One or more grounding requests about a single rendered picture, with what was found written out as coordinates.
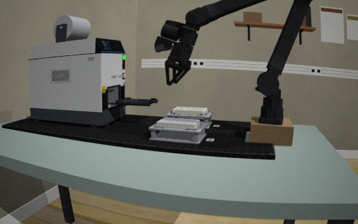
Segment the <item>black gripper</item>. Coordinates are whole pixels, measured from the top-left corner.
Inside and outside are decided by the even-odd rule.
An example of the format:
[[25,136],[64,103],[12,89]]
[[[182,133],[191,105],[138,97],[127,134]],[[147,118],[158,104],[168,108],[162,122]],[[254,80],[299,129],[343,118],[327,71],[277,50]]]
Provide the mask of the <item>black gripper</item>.
[[[186,44],[184,44],[183,50],[181,52],[181,56],[179,58],[169,55],[168,59],[165,61],[167,85],[171,86],[173,83],[177,84],[179,80],[191,69],[192,61],[190,61],[189,59],[192,50],[193,50],[192,46],[188,45],[188,47],[186,47]],[[173,79],[171,81],[169,81],[169,68],[172,68]],[[177,73],[176,70],[178,71]],[[180,77],[178,78],[178,76]]]

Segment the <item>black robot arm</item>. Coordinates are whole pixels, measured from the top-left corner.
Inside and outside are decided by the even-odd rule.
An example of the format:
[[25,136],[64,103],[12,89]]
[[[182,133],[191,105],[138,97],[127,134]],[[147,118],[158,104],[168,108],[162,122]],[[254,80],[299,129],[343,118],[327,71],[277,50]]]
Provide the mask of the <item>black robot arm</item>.
[[[200,27],[263,1],[266,0],[221,0],[189,11],[186,14],[186,24],[167,20],[161,29],[161,37],[157,36],[155,41],[155,51],[162,52],[172,49],[170,55],[179,58],[185,43],[186,47],[195,45],[198,37],[196,31],[199,31]],[[281,99],[278,76],[284,69],[311,1],[294,0],[270,61],[266,66],[267,71],[261,73],[257,79],[258,86],[255,90],[266,95],[266,97],[263,97],[263,106],[258,123],[283,124],[283,99]],[[184,25],[189,28],[183,27]],[[175,42],[178,39],[182,44]],[[174,45],[172,46],[171,43]]]

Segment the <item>grey roll on dark bracket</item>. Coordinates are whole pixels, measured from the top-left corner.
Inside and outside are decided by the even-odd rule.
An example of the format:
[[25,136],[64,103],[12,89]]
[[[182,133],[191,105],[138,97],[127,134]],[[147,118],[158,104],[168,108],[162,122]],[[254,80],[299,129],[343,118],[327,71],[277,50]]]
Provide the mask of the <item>grey roll on dark bracket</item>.
[[62,15],[60,16],[53,28],[54,36],[56,38],[57,25],[67,24],[67,41],[87,39],[90,35],[91,25],[88,20],[79,17]]

